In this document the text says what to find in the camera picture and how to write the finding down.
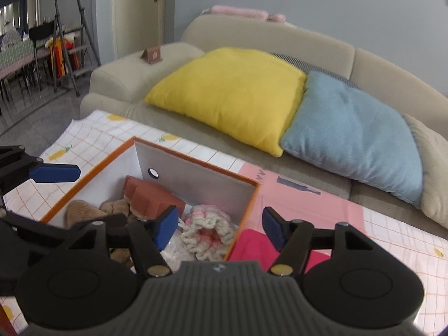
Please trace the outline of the white pink crochet toy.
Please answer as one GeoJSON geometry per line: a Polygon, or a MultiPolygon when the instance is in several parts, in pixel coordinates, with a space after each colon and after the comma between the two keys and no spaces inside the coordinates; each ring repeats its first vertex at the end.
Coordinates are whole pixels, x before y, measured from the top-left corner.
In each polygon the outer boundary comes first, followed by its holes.
{"type": "Polygon", "coordinates": [[[213,205],[192,206],[181,216],[181,240],[200,261],[225,259],[239,227],[213,205]]]}

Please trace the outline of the brown knotted plush toy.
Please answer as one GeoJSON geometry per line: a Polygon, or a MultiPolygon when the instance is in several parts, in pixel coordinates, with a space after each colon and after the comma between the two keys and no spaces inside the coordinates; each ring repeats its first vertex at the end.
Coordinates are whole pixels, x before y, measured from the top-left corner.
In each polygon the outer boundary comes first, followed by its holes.
{"type": "MultiPolygon", "coordinates": [[[[105,202],[99,208],[83,200],[72,200],[67,205],[65,212],[65,227],[69,229],[82,221],[94,220],[107,215],[124,215],[127,218],[129,214],[130,207],[124,199],[105,202]]],[[[128,269],[133,266],[128,249],[110,249],[109,255],[115,262],[121,263],[128,269]]]]}

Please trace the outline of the white crinkled plastic bag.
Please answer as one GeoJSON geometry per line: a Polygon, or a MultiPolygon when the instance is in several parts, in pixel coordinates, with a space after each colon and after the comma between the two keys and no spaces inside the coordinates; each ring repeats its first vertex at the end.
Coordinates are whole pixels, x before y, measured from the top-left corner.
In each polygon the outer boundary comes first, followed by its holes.
{"type": "Polygon", "coordinates": [[[181,239],[181,234],[184,230],[185,223],[183,220],[178,220],[178,228],[173,233],[169,243],[161,252],[163,259],[173,272],[177,272],[183,262],[192,262],[197,258],[188,251],[185,243],[181,239]]]}

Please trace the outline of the pink paper mat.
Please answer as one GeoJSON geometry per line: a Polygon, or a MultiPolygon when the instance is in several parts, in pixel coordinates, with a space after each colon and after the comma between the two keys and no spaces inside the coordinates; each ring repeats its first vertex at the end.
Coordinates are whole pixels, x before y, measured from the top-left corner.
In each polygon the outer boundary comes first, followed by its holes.
{"type": "Polygon", "coordinates": [[[287,221],[301,219],[324,229],[347,222],[367,233],[363,208],[354,202],[249,163],[244,163],[239,174],[259,183],[254,205],[242,222],[243,229],[262,233],[262,212],[270,206],[287,221]]]}

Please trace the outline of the white orange storage box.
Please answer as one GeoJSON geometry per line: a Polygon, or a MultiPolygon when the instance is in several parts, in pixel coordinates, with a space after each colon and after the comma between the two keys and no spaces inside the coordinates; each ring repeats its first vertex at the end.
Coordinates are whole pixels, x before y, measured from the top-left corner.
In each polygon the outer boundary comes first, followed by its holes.
{"type": "Polygon", "coordinates": [[[43,217],[70,228],[71,209],[121,213],[159,221],[155,244],[180,234],[185,250],[202,261],[228,259],[254,207],[258,183],[225,168],[136,137],[125,141],[77,183],[43,217]]]}

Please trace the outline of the beige fabric sofa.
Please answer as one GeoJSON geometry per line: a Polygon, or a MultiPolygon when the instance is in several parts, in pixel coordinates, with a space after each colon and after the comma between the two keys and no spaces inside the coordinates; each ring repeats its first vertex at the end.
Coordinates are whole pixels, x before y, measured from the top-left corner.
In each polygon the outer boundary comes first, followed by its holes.
{"type": "Polygon", "coordinates": [[[197,17],[147,63],[95,69],[102,110],[447,236],[447,99],[404,69],[319,33],[197,17]]]}

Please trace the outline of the light blue cushion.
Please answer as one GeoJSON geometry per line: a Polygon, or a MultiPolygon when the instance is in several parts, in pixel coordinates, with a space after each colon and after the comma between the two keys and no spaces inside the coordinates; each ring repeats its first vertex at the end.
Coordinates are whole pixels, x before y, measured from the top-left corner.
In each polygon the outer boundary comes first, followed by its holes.
{"type": "Polygon", "coordinates": [[[399,112],[334,77],[311,71],[282,148],[305,162],[420,206],[423,169],[399,112]]]}

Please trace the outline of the metal step ladder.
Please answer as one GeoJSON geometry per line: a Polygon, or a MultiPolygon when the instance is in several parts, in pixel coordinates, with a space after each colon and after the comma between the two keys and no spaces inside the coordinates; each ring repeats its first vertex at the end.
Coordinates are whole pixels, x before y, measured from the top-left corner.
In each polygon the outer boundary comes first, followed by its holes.
{"type": "Polygon", "coordinates": [[[63,0],[55,0],[55,19],[53,28],[53,74],[54,90],[72,89],[76,97],[80,96],[77,81],[101,65],[99,53],[94,46],[93,34],[87,25],[85,9],[80,0],[75,1],[78,8],[79,24],[66,27],[62,23],[59,8],[63,0]]]}

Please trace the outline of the dining table with cloth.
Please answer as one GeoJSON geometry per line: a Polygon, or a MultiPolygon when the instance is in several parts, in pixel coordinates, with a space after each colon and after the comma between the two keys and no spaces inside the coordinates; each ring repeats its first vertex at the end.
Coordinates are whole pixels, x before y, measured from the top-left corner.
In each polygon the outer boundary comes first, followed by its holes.
{"type": "Polygon", "coordinates": [[[29,86],[40,91],[49,79],[49,64],[45,60],[50,56],[46,48],[49,37],[33,41],[22,40],[1,51],[1,100],[2,103],[12,104],[12,94],[8,90],[8,77],[20,74],[27,89],[29,86]]]}

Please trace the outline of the yellow cushion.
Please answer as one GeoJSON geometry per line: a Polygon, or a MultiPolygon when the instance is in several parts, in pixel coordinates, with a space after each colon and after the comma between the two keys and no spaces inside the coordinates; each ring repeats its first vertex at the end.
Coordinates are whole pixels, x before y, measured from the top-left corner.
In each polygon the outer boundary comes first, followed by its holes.
{"type": "Polygon", "coordinates": [[[279,158],[306,80],[307,74],[275,55],[225,47],[181,66],[144,101],[279,158]]]}

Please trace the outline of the small brown card stand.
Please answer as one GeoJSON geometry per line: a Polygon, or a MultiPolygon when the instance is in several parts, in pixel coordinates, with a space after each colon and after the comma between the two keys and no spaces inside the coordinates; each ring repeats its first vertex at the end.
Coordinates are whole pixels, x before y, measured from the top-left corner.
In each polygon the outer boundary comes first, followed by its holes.
{"type": "Polygon", "coordinates": [[[149,65],[162,62],[161,46],[154,46],[149,49],[144,49],[141,59],[149,65]]]}

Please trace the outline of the beige cushion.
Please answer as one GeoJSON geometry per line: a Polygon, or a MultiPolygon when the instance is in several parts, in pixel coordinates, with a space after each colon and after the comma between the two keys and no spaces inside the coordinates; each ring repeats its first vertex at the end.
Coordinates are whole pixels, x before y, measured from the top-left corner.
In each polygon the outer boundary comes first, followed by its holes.
{"type": "Polygon", "coordinates": [[[447,140],[410,115],[403,115],[421,157],[423,190],[421,211],[447,228],[447,140]]]}

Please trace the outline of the cream door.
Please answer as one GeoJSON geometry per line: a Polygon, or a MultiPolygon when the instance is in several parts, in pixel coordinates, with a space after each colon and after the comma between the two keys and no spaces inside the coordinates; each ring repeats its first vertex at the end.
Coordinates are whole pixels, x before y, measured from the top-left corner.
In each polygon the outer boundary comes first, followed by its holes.
{"type": "Polygon", "coordinates": [[[116,58],[162,42],[165,0],[112,0],[112,41],[116,58]]]}

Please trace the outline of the pink plush on sofa back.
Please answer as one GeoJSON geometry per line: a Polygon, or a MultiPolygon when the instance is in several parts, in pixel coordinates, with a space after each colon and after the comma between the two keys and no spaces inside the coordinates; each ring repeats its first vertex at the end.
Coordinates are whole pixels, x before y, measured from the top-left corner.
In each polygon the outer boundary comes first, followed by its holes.
{"type": "Polygon", "coordinates": [[[235,17],[246,17],[261,21],[270,21],[275,23],[285,23],[286,16],[282,14],[271,15],[267,11],[253,9],[253,8],[237,8],[228,5],[214,5],[207,10],[208,13],[213,15],[228,15],[235,17]]]}

